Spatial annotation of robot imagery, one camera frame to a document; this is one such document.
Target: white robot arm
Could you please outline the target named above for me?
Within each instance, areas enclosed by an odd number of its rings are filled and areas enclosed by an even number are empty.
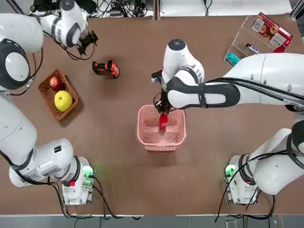
[[[67,139],[58,139],[35,146],[37,131],[10,98],[10,90],[30,80],[26,53],[42,48],[43,32],[65,47],[77,46],[84,52],[95,43],[94,32],[87,30],[87,21],[73,0],[61,0],[61,15],[43,17],[0,14],[0,154],[10,164],[9,177],[17,187],[40,182],[52,176],[62,182],[66,204],[86,204],[92,197],[92,185],[86,174],[92,173],[84,157],[73,156]]]
[[[229,192],[232,202],[256,201],[256,189],[277,194],[284,186],[304,174],[304,55],[289,53],[246,57],[222,78],[203,82],[204,70],[183,40],[172,40],[166,47],[160,77],[161,99],[177,109],[191,107],[230,107],[240,104],[287,105],[295,111],[295,124],[281,129],[255,152],[234,156],[229,165],[238,169],[258,155],[289,148],[287,155],[252,161],[235,176]]]
[[[42,48],[43,32],[64,47],[76,46],[79,53],[98,40],[87,29],[85,14],[73,0],[60,1],[61,17],[0,14],[0,91],[18,89],[30,79],[26,53]]]

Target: floor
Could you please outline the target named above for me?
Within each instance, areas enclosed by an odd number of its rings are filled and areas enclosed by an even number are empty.
[[[110,219],[101,221],[101,228],[243,228],[242,219],[231,219],[221,216],[214,223],[214,216],[145,216],[139,221],[132,218]],[[1,228],[73,228],[76,219],[63,216],[51,217],[6,217],[0,218]],[[271,228],[303,227],[303,216],[273,216],[270,219]],[[268,221],[248,220],[248,228],[268,228]],[[99,219],[79,220],[75,228],[99,228]]]

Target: table surface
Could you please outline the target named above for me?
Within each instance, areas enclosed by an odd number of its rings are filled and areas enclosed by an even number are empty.
[[[304,53],[304,45],[290,16],[271,16],[292,34],[288,52]],[[236,154],[252,152],[280,128],[290,128],[293,115],[282,106],[247,104],[223,109],[186,111],[188,137],[174,153],[148,153],[137,142],[135,122],[143,104],[151,104],[160,86],[150,75],[162,68],[167,43],[185,40],[203,64],[206,79],[223,76],[230,66],[223,57],[245,17],[186,17],[93,19],[90,29],[99,37],[93,58],[73,61],[45,38],[44,61],[31,89],[15,97],[16,106],[35,125],[37,145],[65,137],[74,154],[85,156],[97,169],[104,195],[115,214],[214,214],[223,194],[223,169]],[[113,59],[120,67],[117,80],[97,76],[91,61]],[[61,68],[77,92],[80,104],[56,123],[43,103],[39,83]],[[9,166],[1,159],[0,214],[60,214],[55,192],[48,186],[14,187]],[[277,196],[275,213],[304,213],[304,178]],[[271,198],[262,194],[248,213],[268,213]],[[102,202],[73,207],[77,214],[102,214]],[[227,213],[223,204],[221,213]],[[232,213],[244,213],[233,206]]]

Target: green indicator light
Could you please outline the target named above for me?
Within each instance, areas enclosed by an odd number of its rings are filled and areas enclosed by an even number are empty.
[[[232,177],[234,175],[234,172],[236,170],[236,166],[235,165],[228,165],[225,169],[226,171],[226,176],[227,177]]]

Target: wicker basket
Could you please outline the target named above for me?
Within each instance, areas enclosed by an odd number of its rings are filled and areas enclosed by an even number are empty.
[[[54,97],[55,97],[56,92],[53,91],[49,85],[49,81],[53,76],[58,76],[61,78],[61,81],[64,84],[62,90],[68,91],[73,98],[72,105],[64,112],[59,111],[56,108],[55,103],[54,103]],[[47,105],[47,109],[49,110],[49,112],[51,113],[51,115],[55,121],[60,121],[60,120],[64,119],[75,108],[75,106],[78,103],[77,94],[75,93],[74,89],[69,84],[69,82],[67,81],[67,78],[65,77],[65,75],[62,73],[62,71],[60,69],[56,69],[50,76],[48,76],[43,82],[40,83],[39,92],[42,96],[42,99],[44,100],[44,102]]]

